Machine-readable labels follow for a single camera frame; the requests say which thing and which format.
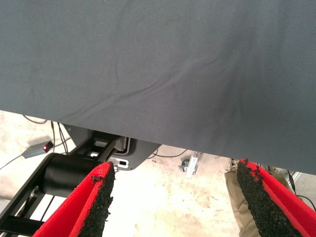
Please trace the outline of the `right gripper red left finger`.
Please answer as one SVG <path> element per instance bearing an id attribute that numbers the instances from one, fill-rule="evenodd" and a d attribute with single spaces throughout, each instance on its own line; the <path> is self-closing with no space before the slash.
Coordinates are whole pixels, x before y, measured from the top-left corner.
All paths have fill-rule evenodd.
<path id="1" fill-rule="evenodd" d="M 95 167 L 33 234 L 35 237 L 100 237 L 113 198 L 112 162 Z"/>

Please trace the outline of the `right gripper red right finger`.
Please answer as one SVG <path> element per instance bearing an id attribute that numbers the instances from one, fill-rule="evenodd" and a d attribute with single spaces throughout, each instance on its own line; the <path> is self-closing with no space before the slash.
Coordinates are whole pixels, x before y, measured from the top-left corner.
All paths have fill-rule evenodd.
<path id="1" fill-rule="evenodd" d="M 316 235 L 316 212 L 262 167 L 240 159 L 237 181 L 260 236 Z"/>

